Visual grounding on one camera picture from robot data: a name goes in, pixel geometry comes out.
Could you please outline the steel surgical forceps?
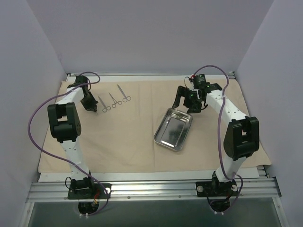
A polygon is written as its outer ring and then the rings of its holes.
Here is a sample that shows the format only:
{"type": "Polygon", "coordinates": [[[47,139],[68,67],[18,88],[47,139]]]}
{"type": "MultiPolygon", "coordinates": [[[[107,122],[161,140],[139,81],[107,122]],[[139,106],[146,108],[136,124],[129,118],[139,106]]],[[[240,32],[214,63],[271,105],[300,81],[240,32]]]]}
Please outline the steel surgical forceps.
{"type": "Polygon", "coordinates": [[[99,99],[100,103],[101,103],[102,106],[103,106],[102,112],[106,113],[106,112],[108,112],[108,111],[111,110],[111,107],[108,106],[108,105],[106,105],[106,104],[104,103],[104,101],[101,99],[100,96],[98,96],[98,99],[99,99]]]}

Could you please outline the stainless steel instrument tray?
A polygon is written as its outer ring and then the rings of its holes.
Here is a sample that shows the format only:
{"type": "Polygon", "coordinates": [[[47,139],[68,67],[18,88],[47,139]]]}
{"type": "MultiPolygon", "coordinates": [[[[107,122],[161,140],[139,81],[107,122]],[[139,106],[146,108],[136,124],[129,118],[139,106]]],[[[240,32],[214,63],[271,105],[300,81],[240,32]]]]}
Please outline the stainless steel instrument tray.
{"type": "Polygon", "coordinates": [[[154,134],[154,141],[163,147],[179,152],[182,150],[193,116],[177,109],[169,108],[154,134]]]}

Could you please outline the steel surgical scissors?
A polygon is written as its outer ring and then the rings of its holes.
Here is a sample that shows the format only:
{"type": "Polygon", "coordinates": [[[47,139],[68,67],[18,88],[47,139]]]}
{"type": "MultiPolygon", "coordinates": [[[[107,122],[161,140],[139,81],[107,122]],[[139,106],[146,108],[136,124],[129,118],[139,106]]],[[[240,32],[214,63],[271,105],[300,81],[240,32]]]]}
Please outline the steel surgical scissors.
{"type": "Polygon", "coordinates": [[[121,94],[122,94],[122,96],[123,96],[123,98],[122,98],[122,102],[124,102],[124,103],[126,103],[126,102],[128,102],[128,101],[131,101],[131,97],[130,96],[127,96],[125,93],[124,93],[124,91],[122,90],[122,88],[117,84],[117,87],[118,87],[118,89],[119,89],[119,91],[121,92],[121,94]]]}

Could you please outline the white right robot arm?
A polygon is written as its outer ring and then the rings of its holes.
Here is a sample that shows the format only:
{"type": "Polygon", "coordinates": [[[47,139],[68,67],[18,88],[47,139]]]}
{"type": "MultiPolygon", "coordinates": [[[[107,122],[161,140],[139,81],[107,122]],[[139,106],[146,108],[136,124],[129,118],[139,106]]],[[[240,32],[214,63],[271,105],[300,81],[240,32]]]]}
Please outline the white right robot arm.
{"type": "Polygon", "coordinates": [[[217,141],[219,168],[213,173],[210,189],[215,195],[227,190],[244,161],[259,150],[259,121],[241,112],[225,95],[217,83],[193,83],[192,88],[178,86],[172,107],[179,107],[180,99],[189,114],[202,111],[202,103],[218,113],[217,141]]]}

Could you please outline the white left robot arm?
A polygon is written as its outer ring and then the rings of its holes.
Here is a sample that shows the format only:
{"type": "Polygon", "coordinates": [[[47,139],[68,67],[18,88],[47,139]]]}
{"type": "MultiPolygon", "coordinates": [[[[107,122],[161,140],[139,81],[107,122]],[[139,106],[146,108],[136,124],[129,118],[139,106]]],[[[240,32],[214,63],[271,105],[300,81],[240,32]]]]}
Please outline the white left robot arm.
{"type": "Polygon", "coordinates": [[[50,132],[62,146],[71,168],[70,190],[91,198],[96,191],[90,170],[84,162],[80,147],[81,123],[76,104],[86,111],[97,112],[97,101],[88,89],[88,82],[75,82],[68,86],[66,95],[56,104],[47,107],[50,132]]]}

